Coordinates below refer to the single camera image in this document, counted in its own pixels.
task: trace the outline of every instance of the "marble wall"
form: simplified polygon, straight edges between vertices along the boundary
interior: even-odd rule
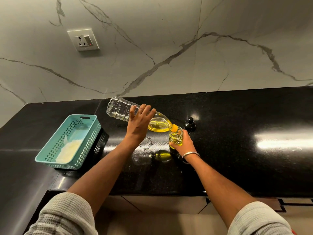
[[[0,15],[0,127],[26,102],[313,84],[313,0],[1,0]],[[67,30],[88,27],[100,50],[77,52]]]

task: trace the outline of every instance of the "small glass jar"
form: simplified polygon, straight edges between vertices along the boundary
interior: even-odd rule
[[[182,145],[182,137],[183,137],[182,128],[179,127],[179,126],[178,126],[178,129],[175,132],[172,132],[171,130],[169,132],[170,142],[173,142],[173,143],[175,143],[177,145]]]

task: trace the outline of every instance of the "knit sleeve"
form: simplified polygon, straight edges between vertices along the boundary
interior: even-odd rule
[[[292,235],[288,222],[268,205],[256,201],[243,207],[229,226],[228,235]]]
[[[54,196],[25,235],[97,235],[89,203],[73,193]]]

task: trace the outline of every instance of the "hand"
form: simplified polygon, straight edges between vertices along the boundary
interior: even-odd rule
[[[154,117],[156,109],[142,104],[135,115],[136,106],[132,106],[129,111],[129,121],[125,139],[138,146],[146,137],[150,120]]]
[[[172,146],[174,149],[176,149],[181,156],[184,155],[185,153],[197,152],[195,149],[194,143],[191,140],[187,130],[183,129],[182,131],[183,131],[182,145],[177,145],[173,142],[170,142],[170,146]]]

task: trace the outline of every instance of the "yellow bottle cap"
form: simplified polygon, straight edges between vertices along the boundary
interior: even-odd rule
[[[171,132],[176,132],[178,130],[178,126],[173,124],[171,128]]]

